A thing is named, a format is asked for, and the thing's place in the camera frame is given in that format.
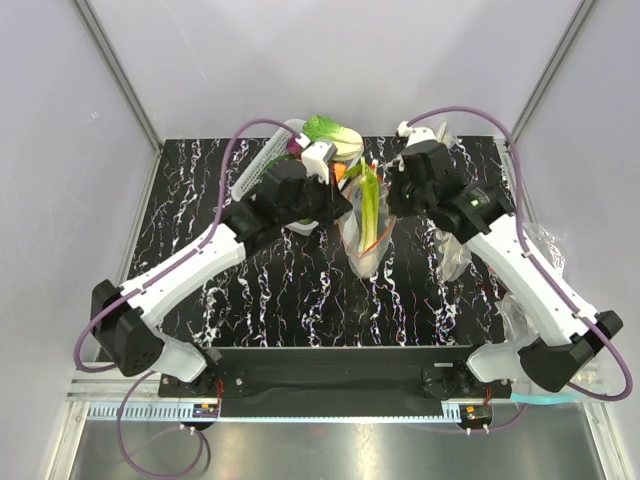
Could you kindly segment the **green white toy leek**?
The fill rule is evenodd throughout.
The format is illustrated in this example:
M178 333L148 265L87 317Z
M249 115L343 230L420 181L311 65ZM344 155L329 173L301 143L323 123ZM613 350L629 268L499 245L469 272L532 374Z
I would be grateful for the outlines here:
M355 206L360 206L360 234L358 251L367 252L378 238L378 215L380 204L380 182L376 167L366 163L363 156L344 177L350 180L347 198L355 200Z

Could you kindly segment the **clear zip bag orange zipper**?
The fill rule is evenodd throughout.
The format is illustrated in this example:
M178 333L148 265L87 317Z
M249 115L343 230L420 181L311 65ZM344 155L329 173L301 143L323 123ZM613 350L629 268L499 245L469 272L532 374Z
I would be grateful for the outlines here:
M396 223L387 202L390 188L376 166L361 158L341 178L341 193L352 209L338 220L340 238L351 270L361 279L376 275Z

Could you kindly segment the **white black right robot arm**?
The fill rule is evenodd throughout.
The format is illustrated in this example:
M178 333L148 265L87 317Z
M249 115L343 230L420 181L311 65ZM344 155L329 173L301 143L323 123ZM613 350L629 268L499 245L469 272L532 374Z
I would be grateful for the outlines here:
M623 327L613 311L597 311L527 245L502 187L465 183L447 147L436 140L408 144L392 161L390 212L424 215L482 259L521 303L534 331L518 341L484 345L454 371L454 384L476 396L490 382L527 378L557 393Z

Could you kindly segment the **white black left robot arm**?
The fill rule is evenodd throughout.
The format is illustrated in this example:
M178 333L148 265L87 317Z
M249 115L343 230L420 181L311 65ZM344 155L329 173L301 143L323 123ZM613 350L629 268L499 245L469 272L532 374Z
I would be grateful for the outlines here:
M91 333L123 376L154 371L179 379L193 395L206 395L216 382L212 359L159 331L159 323L207 281L268 247L284 226L305 219L332 223L351 209L335 180L309 176L295 161L274 167L224 208L209 230L161 264L120 286L108 280L96 285Z

